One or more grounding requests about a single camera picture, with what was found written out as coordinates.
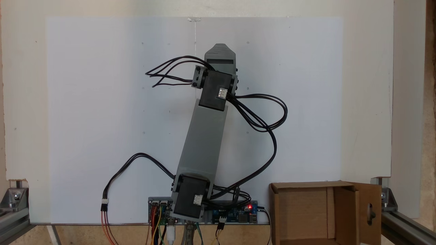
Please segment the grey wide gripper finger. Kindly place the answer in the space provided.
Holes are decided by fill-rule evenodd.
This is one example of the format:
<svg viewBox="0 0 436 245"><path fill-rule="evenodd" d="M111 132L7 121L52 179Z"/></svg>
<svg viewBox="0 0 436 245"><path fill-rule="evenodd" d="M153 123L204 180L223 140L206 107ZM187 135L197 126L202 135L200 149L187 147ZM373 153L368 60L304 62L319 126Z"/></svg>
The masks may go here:
<svg viewBox="0 0 436 245"><path fill-rule="evenodd" d="M226 44L215 44L205 53L204 57L206 60L235 60L236 54Z"/></svg>

